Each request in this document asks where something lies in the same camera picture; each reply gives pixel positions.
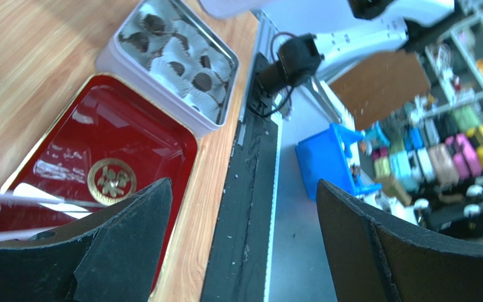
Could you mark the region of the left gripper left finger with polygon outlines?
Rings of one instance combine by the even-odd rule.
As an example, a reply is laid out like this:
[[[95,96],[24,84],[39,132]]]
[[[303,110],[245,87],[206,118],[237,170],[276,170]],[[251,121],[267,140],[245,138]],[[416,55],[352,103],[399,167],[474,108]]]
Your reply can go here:
[[[80,220],[0,242],[0,301],[147,301],[172,201],[162,178]]]

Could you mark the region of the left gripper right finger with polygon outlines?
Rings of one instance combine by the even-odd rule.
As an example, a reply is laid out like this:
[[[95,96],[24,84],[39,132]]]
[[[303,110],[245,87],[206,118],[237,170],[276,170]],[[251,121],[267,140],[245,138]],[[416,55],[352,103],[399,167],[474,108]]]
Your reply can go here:
[[[338,301],[483,301],[483,245],[416,226],[326,180],[316,204]]]

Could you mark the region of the red lacquer tray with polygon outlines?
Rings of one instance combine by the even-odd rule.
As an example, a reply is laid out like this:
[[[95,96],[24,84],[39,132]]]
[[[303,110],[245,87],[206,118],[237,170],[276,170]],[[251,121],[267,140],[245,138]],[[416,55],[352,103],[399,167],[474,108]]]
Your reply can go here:
[[[173,201],[153,291],[196,154],[196,138],[186,127],[123,81],[94,75],[1,190],[26,195],[19,189],[29,184],[56,198],[107,208],[170,179]],[[42,206],[0,204],[0,232],[54,229],[80,219]]]

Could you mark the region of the pink handled metal tongs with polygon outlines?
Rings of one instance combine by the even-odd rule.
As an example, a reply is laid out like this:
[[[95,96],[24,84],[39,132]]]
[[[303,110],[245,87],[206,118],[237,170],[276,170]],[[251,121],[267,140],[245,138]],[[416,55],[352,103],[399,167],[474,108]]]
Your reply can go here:
[[[29,184],[22,184],[19,192],[29,193],[28,196],[20,196],[13,191],[0,193],[0,204],[21,205],[21,206],[42,206],[59,213],[66,214],[73,218],[83,218],[91,214],[91,208],[105,208],[105,205],[90,201],[75,201],[70,199],[59,199],[47,193],[41,192]],[[0,242],[8,240],[26,240],[41,232],[50,230],[46,228],[33,228],[18,231],[0,232]]]

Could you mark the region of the dark chocolate piece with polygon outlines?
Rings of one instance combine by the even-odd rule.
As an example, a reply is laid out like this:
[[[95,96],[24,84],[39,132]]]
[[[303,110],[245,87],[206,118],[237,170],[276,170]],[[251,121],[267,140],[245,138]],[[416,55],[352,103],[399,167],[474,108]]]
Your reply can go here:
[[[199,91],[209,92],[213,87],[213,77],[206,72],[198,72],[192,80],[192,85]]]
[[[186,71],[186,67],[185,67],[184,64],[182,64],[180,62],[176,62],[176,61],[171,61],[171,62],[169,62],[169,64],[179,77],[184,75],[184,73]]]
[[[184,50],[188,51],[189,50],[188,38],[180,33],[175,33],[174,36],[180,40]]]
[[[211,61],[208,55],[200,56],[200,64],[203,68],[210,69],[211,68]]]
[[[142,27],[153,35],[163,35],[166,23],[157,15],[146,14],[141,20]]]
[[[143,32],[138,31],[130,34],[126,38],[126,42],[132,44],[141,53],[148,52],[149,39]]]

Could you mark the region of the silver tin with paper cups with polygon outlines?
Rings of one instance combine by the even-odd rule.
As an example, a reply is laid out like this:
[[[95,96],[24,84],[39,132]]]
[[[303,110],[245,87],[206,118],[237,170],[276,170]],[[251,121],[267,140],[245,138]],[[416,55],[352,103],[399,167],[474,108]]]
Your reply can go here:
[[[183,1],[140,1],[96,59],[197,138],[226,122],[239,60]]]

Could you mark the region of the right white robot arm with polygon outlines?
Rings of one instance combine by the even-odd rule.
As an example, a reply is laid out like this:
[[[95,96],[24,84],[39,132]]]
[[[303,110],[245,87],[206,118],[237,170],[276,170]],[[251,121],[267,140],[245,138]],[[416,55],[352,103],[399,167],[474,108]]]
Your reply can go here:
[[[379,52],[422,51],[469,14],[464,1],[201,1],[227,19],[263,9],[287,40],[257,73],[267,94],[297,87],[320,70],[343,67]]]

